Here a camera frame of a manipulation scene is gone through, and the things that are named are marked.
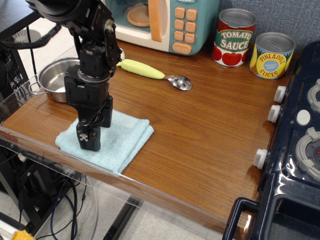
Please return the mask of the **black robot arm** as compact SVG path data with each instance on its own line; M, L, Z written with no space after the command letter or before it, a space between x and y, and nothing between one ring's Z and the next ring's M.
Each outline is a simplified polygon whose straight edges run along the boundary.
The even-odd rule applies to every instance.
M30 0L29 7L56 26L31 43L1 41L4 49L36 49L65 27L73 36L79 64L64 73L66 103L77 110L76 134L84 150L99 151L101 127L111 125L113 98L108 80L121 60L116 25L100 0Z

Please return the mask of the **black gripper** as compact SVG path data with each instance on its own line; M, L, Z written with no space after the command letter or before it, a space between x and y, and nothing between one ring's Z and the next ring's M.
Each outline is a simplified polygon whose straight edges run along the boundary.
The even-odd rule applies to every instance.
M64 73L66 102L76 109L76 134L80 148L97 152L101 148L101 127L111 126L113 97L109 83L80 71L79 65L69 66Z

